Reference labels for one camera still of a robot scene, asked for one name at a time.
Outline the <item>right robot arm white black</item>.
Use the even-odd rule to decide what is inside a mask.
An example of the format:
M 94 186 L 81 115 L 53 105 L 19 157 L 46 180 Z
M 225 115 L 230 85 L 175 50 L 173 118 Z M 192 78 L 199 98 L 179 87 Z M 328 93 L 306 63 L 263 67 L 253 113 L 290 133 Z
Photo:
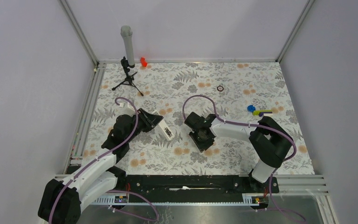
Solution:
M 282 165 L 294 144 L 293 139 L 271 117 L 245 124 L 223 120 L 214 114 L 204 118 L 192 112 L 184 123 L 191 129 L 189 136 L 201 152 L 208 150 L 216 137 L 251 143 L 260 159 L 251 171 L 248 183 L 255 192 L 266 188 L 270 175 Z

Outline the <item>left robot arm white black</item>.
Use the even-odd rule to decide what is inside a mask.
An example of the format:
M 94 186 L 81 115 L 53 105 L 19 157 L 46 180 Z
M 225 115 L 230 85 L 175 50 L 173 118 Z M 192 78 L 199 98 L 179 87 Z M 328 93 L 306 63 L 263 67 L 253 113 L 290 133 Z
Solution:
M 149 132 L 164 119 L 138 109 L 135 114 L 123 114 L 116 122 L 94 156 L 84 158 L 82 165 L 62 180 L 52 179 L 45 187 L 37 212 L 50 224 L 75 224 L 82 212 L 109 190 L 122 191 L 126 186 L 123 171 L 110 170 L 129 151 L 129 142 L 141 132 Z

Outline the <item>white remote control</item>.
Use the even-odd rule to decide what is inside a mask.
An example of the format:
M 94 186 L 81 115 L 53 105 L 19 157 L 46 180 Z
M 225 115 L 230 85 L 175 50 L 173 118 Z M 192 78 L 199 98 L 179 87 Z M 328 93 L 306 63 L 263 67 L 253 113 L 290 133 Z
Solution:
M 159 133 L 165 137 L 167 141 L 173 140 L 175 137 L 174 133 L 170 129 L 170 127 L 167 125 L 165 119 L 163 118 L 156 126 L 156 129 L 159 131 Z

